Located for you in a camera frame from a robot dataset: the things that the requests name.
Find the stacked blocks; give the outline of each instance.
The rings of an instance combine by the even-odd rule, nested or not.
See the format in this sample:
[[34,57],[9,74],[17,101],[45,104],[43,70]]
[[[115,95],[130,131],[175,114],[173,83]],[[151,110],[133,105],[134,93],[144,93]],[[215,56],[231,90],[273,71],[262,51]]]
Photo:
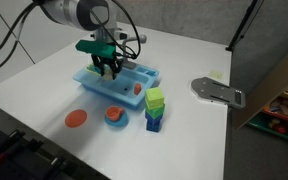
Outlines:
[[165,110],[164,96],[156,87],[145,91],[145,118],[147,119],[146,130],[159,132],[161,119]]

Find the orange cup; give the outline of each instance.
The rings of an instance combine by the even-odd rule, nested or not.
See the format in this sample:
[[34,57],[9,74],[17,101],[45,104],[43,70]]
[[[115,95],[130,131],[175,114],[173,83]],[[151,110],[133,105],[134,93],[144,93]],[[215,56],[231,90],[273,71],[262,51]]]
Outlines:
[[135,95],[138,95],[142,90],[142,87],[141,87],[141,84],[140,83],[136,83],[134,85],[134,94]]
[[117,106],[110,106],[105,111],[105,116],[111,121],[117,121],[123,114],[124,109]]

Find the blue block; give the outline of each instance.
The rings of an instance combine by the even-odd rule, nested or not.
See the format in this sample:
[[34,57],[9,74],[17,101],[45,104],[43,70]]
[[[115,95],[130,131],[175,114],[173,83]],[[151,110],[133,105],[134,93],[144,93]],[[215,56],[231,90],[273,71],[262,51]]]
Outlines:
[[159,117],[153,119],[146,111],[145,111],[145,118],[147,119],[147,122],[155,125],[155,124],[160,124],[161,119],[163,118],[163,114],[160,115]]
[[150,123],[146,123],[146,130],[152,132],[159,132],[160,131],[160,124],[152,125]]

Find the blue tray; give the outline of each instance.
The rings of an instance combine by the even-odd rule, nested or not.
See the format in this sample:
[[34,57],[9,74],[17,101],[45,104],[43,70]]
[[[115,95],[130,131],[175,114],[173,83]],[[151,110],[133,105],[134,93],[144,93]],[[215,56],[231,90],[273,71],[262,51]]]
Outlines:
[[[115,80],[105,80],[84,68],[78,71],[73,79],[89,91],[119,101],[131,109],[137,109],[144,99],[145,90],[152,87],[158,75],[158,70],[137,64],[132,70],[123,68]],[[140,83],[142,87],[138,95],[134,94],[135,83]]]

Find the cable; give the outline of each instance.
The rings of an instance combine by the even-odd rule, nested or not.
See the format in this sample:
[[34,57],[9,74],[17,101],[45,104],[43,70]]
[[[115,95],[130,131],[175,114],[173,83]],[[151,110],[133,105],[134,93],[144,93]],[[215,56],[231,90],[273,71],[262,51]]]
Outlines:
[[7,40],[9,39],[10,35],[12,34],[13,30],[15,29],[16,25],[18,24],[18,22],[21,20],[21,18],[25,15],[25,13],[30,12],[32,9],[32,7],[34,8],[36,6],[36,3],[31,3],[30,5],[28,5],[22,12],[21,14],[16,18],[16,20],[14,21],[12,27],[10,28],[10,30],[8,31],[8,33],[6,34],[4,40],[2,41],[2,43],[0,44],[0,50],[4,47],[5,43],[7,42]]
[[137,29],[136,29],[136,27],[135,27],[135,24],[134,24],[131,16],[130,16],[130,15],[128,14],[128,12],[126,11],[126,9],[125,9],[118,1],[116,1],[116,0],[112,0],[112,1],[124,12],[124,14],[126,15],[126,17],[128,18],[128,20],[130,21],[130,23],[131,23],[131,25],[132,25],[132,27],[133,27],[133,29],[134,29],[134,32],[135,32],[135,35],[136,35],[136,38],[137,38],[137,43],[138,43],[138,52],[137,52],[137,54],[135,55],[136,57],[133,58],[133,59],[136,59],[136,58],[140,55],[140,53],[141,53],[140,36],[138,35]]
[[130,47],[124,46],[124,47],[130,49],[130,50],[133,52],[133,54],[130,54],[129,52],[127,52],[127,51],[125,50],[125,48],[123,48],[120,44],[118,44],[118,42],[115,40],[115,38],[114,38],[114,37],[108,32],[108,30],[105,28],[104,24],[99,20],[99,18],[98,18],[97,15],[94,13],[94,11],[93,11],[92,9],[90,9],[90,12],[91,12],[92,15],[95,17],[97,23],[100,24],[100,26],[104,29],[104,31],[105,31],[105,32],[108,34],[108,36],[112,39],[112,41],[114,42],[114,44],[115,44],[116,46],[118,46],[125,54],[127,54],[127,55],[130,56],[130,57],[129,57],[129,56],[126,56],[126,57],[132,58],[132,59],[136,59],[136,58],[139,56],[140,52],[141,52],[141,43],[140,43],[140,38],[139,38],[139,35],[138,35],[138,32],[137,32],[137,29],[136,29],[136,27],[135,27],[135,25],[134,25],[134,22],[133,22],[132,18],[130,17],[130,15],[128,14],[128,12],[125,10],[125,8],[124,8],[119,2],[117,2],[117,1],[115,1],[115,0],[112,0],[112,1],[124,12],[124,14],[127,16],[127,18],[129,19],[129,21],[130,21],[130,23],[131,23],[131,25],[132,25],[132,27],[133,27],[133,29],[134,29],[134,32],[135,32],[135,35],[136,35],[136,38],[137,38],[137,43],[138,43],[138,53],[137,53],[137,54],[135,54],[135,52],[134,52]]
[[[8,29],[11,29],[11,26],[7,24],[7,21],[4,19],[4,17],[2,16],[2,14],[0,13],[0,18],[3,20],[3,22],[5,23],[5,25],[7,26]],[[23,44],[21,42],[18,42],[19,45],[23,48],[24,52],[26,53],[26,55],[29,57],[29,59],[31,60],[31,62],[33,64],[36,64],[35,61],[33,60],[33,58],[30,56],[30,54],[27,52],[27,50],[25,49],[25,47],[23,46]]]
[[21,32],[22,32],[22,29],[23,29],[23,26],[24,26],[24,22],[27,18],[27,16],[30,14],[30,12],[37,6],[36,3],[33,3],[33,5],[27,10],[27,12],[25,12],[22,16],[23,16],[23,19],[21,21],[21,24],[20,24],[20,27],[19,27],[19,32],[18,32],[18,36],[17,36],[17,40],[15,41],[14,45],[13,45],[13,48],[11,50],[11,52],[8,54],[8,56],[6,57],[6,59],[0,64],[0,68],[9,61],[9,59],[12,57],[16,47],[17,47],[17,44],[19,42],[19,37],[21,35]]
[[116,46],[118,46],[124,53],[126,53],[127,55],[130,56],[135,56],[135,52],[133,54],[130,54],[129,52],[127,52],[120,44],[118,44],[118,42],[116,41],[116,39],[108,32],[108,30],[105,28],[104,24],[100,21],[100,19],[98,18],[98,16],[94,13],[94,11],[92,9],[90,9],[90,12],[92,13],[92,15],[95,17],[96,21],[98,24],[100,24],[101,28],[104,29],[104,31],[106,32],[106,34],[108,34],[108,36],[112,39],[112,41],[114,42],[114,44]]
[[242,35],[240,35],[239,39],[234,43],[233,47],[238,44],[244,37],[245,37],[245,34],[247,33],[248,29],[251,27],[251,25],[253,24],[253,21],[255,19],[255,17],[257,16],[257,13],[260,11],[263,3],[264,3],[265,0],[262,1],[262,3],[260,4],[260,6],[257,8],[254,16],[253,16],[253,19],[251,20],[251,22],[248,24],[247,28],[245,29],[244,33]]

